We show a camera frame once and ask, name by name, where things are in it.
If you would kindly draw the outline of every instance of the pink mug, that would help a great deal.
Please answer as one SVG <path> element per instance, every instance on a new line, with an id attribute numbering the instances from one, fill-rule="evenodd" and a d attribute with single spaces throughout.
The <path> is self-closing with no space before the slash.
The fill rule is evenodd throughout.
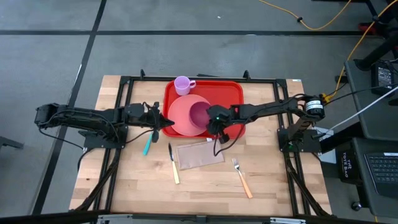
<path id="1" fill-rule="evenodd" d="M 177 77 L 174 80 L 175 91 L 180 96 L 187 95 L 196 85 L 197 83 L 194 80 L 190 81 L 189 78 L 185 76 Z"/>

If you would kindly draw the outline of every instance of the yellow cable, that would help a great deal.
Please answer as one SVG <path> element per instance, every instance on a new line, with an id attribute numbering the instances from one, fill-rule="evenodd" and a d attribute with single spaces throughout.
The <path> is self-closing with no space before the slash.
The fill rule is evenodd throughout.
<path id="1" fill-rule="evenodd" d="M 390 8 L 395 2 L 397 2 L 397 1 L 398 1 L 398 0 L 394 0 L 394 1 L 393 1 L 392 3 L 390 3 L 387 7 L 385 7 L 385 8 L 380 12 L 380 14 L 378 15 L 378 17 L 380 17 L 381 15 L 383 15 L 383 13 L 384 13 L 387 9 L 389 9 L 389 8 Z M 358 41 L 358 43 L 356 43 L 356 45 L 355 45 L 355 47 L 353 48 L 353 50 L 351 51 L 351 53 L 349 53 L 347 60 L 349 60 L 349 59 L 351 58 L 351 56 L 353 55 L 353 53 L 354 53 L 354 51 L 356 50 L 356 48 L 358 47 L 358 45 L 362 42 L 362 40 L 365 38 L 365 35 L 369 32 L 370 28 L 371 28 L 373 25 L 374 25 L 374 22 L 372 22 L 371 25 L 366 29 L 365 33 L 363 33 L 363 35 L 362 35 L 362 37 L 360 38 L 360 40 Z M 325 100 L 326 100 L 326 101 L 329 101 L 332 97 L 334 97 L 334 96 L 336 95 L 338 86 L 340 85 L 341 78 L 342 78 L 342 76 L 343 76 L 343 74 L 344 74 L 344 68 L 345 68 L 345 67 L 343 66 L 343 68 L 341 69 L 340 76 L 338 77 L 338 81 L 337 81 L 337 85 L 336 85 L 336 90 L 335 90 L 334 94 L 325 97 Z"/>
<path id="2" fill-rule="evenodd" d="M 265 4 L 269 5 L 269 6 L 272 6 L 272 7 L 276 8 L 276 9 L 285 11 L 285 12 L 289 13 L 290 15 L 294 16 L 296 19 L 299 18 L 299 16 L 296 16 L 296 14 L 294 14 L 293 12 L 291 12 L 291 11 L 289 11 L 289 10 L 287 10 L 287 9 L 284 9 L 284 8 L 282 8 L 282 7 L 273 5 L 273 4 L 271 4 L 271 3 L 269 3 L 269 2 L 266 2 L 266 1 L 263 1 L 263 0 L 259 0 L 259 1 L 262 2 L 262 3 L 265 3 Z M 306 27 L 307 29 L 309 29 L 309 30 L 321 30 L 321 29 L 327 27 L 328 25 L 330 25 L 338 16 L 340 16 L 340 14 L 347 8 L 348 4 L 349 4 L 351 1 L 352 1 L 352 0 L 349 0 L 349 1 L 347 2 L 347 4 L 341 9 L 341 11 L 340 11 L 331 21 L 329 21 L 328 23 L 326 23 L 325 25 L 323 25 L 323 26 L 321 26 L 321 27 L 319 27 L 319 28 L 311 28 L 311 27 L 309 27 L 308 25 L 306 25 L 306 23 L 304 23 L 303 20 L 300 20 L 300 22 L 301 22 L 301 24 L 303 24 L 303 26 L 305 26 L 305 27 Z"/>

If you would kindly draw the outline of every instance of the wooden tabletop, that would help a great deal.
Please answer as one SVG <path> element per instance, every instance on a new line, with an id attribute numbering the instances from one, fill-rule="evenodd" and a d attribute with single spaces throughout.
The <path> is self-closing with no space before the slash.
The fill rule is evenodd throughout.
<path id="1" fill-rule="evenodd" d="M 119 81 L 120 76 L 104 76 L 96 110 L 114 108 Z M 152 105 L 158 101 L 162 111 L 166 84 L 167 82 L 134 82 L 131 103 L 146 101 Z M 275 100 L 271 84 L 241 83 L 241 86 L 244 103 L 258 105 Z M 300 80 L 287 80 L 287 86 L 290 96 L 303 93 Z M 205 140 L 170 138 L 161 131 L 159 141 L 152 143 L 148 155 L 143 156 L 142 151 L 149 133 L 143 135 L 127 144 L 122 150 L 111 211 L 185 215 L 291 216 L 284 159 L 277 142 L 278 127 L 277 116 L 259 118 L 256 122 L 248 124 L 244 136 L 238 139 L 231 149 L 223 152 L 225 162 L 179 170 L 181 182 L 179 185 L 174 183 L 167 144 L 171 142 L 175 150 L 178 145 Z M 128 139 L 132 139 L 144 130 L 146 129 L 129 127 Z M 319 161 L 309 153 L 300 155 L 309 191 L 322 208 L 330 213 Z M 95 149 L 83 158 L 70 208 L 79 206 L 97 184 L 103 156 L 104 149 Z M 244 192 L 239 175 L 231 162 L 232 157 L 239 159 L 241 170 L 253 194 L 252 199 L 248 199 Z M 104 208 L 107 191 L 106 185 L 100 208 Z M 297 186 L 296 193 L 298 208 L 302 213 L 302 200 Z"/>

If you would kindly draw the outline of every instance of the red tray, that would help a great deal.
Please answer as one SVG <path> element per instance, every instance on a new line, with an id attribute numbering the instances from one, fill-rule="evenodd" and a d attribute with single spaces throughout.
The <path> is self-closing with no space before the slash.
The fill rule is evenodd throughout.
<path id="1" fill-rule="evenodd" d="M 241 85 L 236 82 L 229 81 L 204 81 L 197 80 L 195 88 L 191 89 L 190 94 L 196 94 L 204 97 L 209 101 L 210 105 L 221 105 L 229 108 L 231 105 L 243 104 L 243 90 Z M 170 105 L 177 99 L 179 95 L 175 92 L 174 81 L 169 82 L 166 86 L 163 101 L 163 115 L 168 118 Z M 236 139 L 242 124 L 232 125 L 225 129 L 225 133 L 229 134 L 231 139 Z M 170 137 L 179 138 L 214 138 L 207 131 L 197 136 L 183 136 L 172 127 L 163 128 L 163 133 Z"/>

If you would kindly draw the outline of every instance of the floor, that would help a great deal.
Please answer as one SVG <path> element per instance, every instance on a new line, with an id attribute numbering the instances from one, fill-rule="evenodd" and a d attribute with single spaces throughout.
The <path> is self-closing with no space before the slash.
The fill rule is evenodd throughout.
<path id="1" fill-rule="evenodd" d="M 293 10 L 307 24 L 319 27 L 344 5 L 342 2 L 285 0 L 270 2 Z M 373 1 L 378 12 L 386 4 Z M 80 70 L 83 77 L 75 106 L 93 108 L 103 75 L 186 75 L 197 73 L 241 77 L 297 78 L 305 92 L 333 91 L 334 76 L 357 43 L 358 36 L 282 35 L 49 35 L 46 30 L 92 30 L 100 0 L 3 0 L 0 7 L 0 136 L 24 142 L 23 150 L 0 151 L 0 217 L 32 211 L 53 139 L 33 123 L 35 108 L 67 103 Z M 370 21 L 365 4 L 352 3 L 325 30 L 357 30 Z M 289 14 L 257 0 L 107 0 L 98 30 L 270 30 L 306 31 Z M 9 35 L 10 30 L 19 30 Z M 29 33 L 24 30 L 41 30 Z M 354 58 L 382 43 L 367 37 Z M 345 86 L 339 95 L 349 93 Z M 350 97 L 326 109 L 318 126 L 330 128 L 355 112 Z M 57 129 L 47 130 L 55 134 Z M 65 139 L 83 145 L 76 130 Z M 43 213 L 66 212 L 81 151 L 64 144 L 43 207 Z M 336 178 L 335 167 L 323 164 L 333 213 L 341 218 L 373 221 L 368 209 L 354 212 L 356 189 Z M 378 217 L 380 222 L 398 220 Z M 127 223 L 119 219 L 112 223 Z M 136 221 L 137 223 L 176 223 Z"/>

